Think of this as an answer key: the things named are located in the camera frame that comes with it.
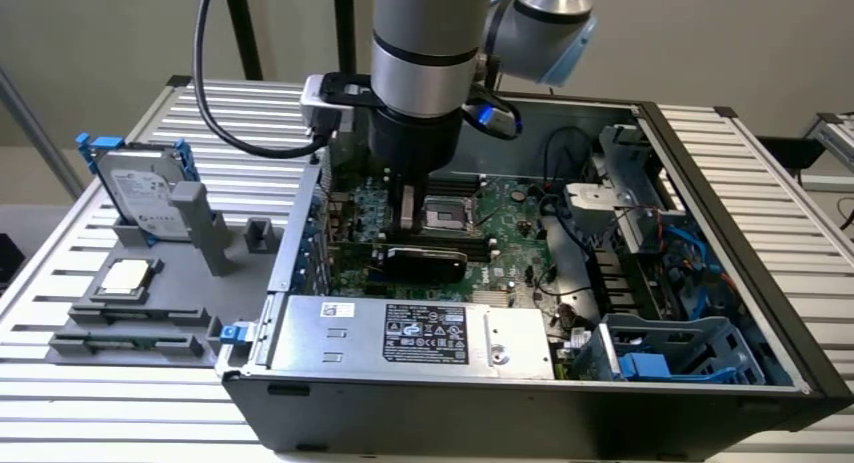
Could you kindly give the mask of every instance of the white label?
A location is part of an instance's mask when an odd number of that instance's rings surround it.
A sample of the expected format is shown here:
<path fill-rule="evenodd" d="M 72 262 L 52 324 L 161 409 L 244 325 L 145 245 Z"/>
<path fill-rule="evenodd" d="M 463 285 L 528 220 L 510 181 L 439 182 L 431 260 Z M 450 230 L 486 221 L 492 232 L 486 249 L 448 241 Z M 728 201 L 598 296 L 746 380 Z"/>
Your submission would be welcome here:
<path fill-rule="evenodd" d="M 320 316 L 323 318 L 352 318 L 356 315 L 355 303 L 323 303 Z"/>
<path fill-rule="evenodd" d="M 189 234 L 177 209 L 169 206 L 169 185 L 156 173 L 136 170 L 113 170 L 121 199 L 131 210 L 139 227 L 163 239 L 185 239 Z"/>

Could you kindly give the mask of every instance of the black pole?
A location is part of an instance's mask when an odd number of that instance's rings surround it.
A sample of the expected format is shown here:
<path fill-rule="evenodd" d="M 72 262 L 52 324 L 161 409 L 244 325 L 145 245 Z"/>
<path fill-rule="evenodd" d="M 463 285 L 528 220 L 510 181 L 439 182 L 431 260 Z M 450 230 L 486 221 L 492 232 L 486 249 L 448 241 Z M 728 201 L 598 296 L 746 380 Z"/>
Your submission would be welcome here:
<path fill-rule="evenodd" d="M 337 71 L 356 73 L 356 0 L 335 0 Z"/>
<path fill-rule="evenodd" d="M 225 0 L 225 2 L 228 3 L 228 14 L 231 15 L 235 39 L 237 40 L 243 74 L 247 80 L 260 81 L 264 79 L 264 75 L 261 73 L 261 59 L 257 54 L 257 43 L 255 42 L 255 30 L 252 29 L 249 1 Z"/>

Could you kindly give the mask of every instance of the sticker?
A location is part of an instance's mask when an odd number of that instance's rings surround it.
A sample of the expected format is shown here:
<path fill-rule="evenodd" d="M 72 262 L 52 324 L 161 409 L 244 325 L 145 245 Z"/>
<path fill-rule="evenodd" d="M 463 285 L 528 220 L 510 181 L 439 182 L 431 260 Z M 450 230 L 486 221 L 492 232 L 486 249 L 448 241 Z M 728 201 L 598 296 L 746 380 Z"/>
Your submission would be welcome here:
<path fill-rule="evenodd" d="M 169 185 L 147 171 L 112 170 L 121 200 L 139 227 L 161 239 L 185 239 L 189 234 L 177 208 L 169 205 Z"/>
<path fill-rule="evenodd" d="M 464 307 L 386 305 L 384 328 L 383 358 L 387 361 L 468 364 Z"/>
<path fill-rule="evenodd" d="M 324 302 L 320 305 L 320 316 L 324 318 L 352 318 L 355 315 L 355 303 Z"/>

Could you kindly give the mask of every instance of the circuit board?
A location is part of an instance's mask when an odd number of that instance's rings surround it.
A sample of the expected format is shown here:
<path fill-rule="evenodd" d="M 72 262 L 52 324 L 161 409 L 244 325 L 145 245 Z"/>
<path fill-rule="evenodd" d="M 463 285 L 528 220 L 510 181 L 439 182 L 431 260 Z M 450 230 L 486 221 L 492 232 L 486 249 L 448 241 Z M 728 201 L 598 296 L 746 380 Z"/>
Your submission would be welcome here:
<path fill-rule="evenodd" d="M 388 282 L 382 269 L 367 264 L 375 250 L 398 246 L 378 238 L 390 218 L 386 192 L 382 180 L 372 178 L 366 179 L 354 191 L 360 231 L 355 232 L 352 241 L 335 242 L 331 247 L 332 294 L 471 302 L 476 299 L 475 292 L 492 291 L 506 293 L 508 305 L 536 306 L 532 288 L 526 284 L 526 279 L 530 284 L 526 269 L 531 268 L 539 275 L 551 265 L 551 259 L 543 234 L 538 231 L 538 194 L 528 196 L 526 184 L 510 178 L 492 179 L 471 198 L 476 225 L 472 237 L 480 238 L 484 245 L 494 239 L 499 254 L 488 262 L 470 261 L 462 281 L 446 285 Z"/>

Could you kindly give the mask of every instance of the metal case frame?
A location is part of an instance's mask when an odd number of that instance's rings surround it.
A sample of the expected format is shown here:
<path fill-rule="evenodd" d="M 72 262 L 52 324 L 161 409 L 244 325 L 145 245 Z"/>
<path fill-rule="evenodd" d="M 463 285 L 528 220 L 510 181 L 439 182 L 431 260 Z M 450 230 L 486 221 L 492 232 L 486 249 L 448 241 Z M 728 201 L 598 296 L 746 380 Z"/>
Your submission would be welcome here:
<path fill-rule="evenodd" d="M 261 314 L 267 342 L 251 354 L 257 371 L 220 368 L 225 389 L 264 446 L 363 454 L 703 460 L 759 431 L 801 430 L 849 406 L 851 392 L 659 107 L 642 101 L 503 96 L 632 109 L 707 236 L 716 240 L 715 251 L 728 260 L 809 389 L 276 375 L 263 363 L 287 305 L 277 293 Z"/>

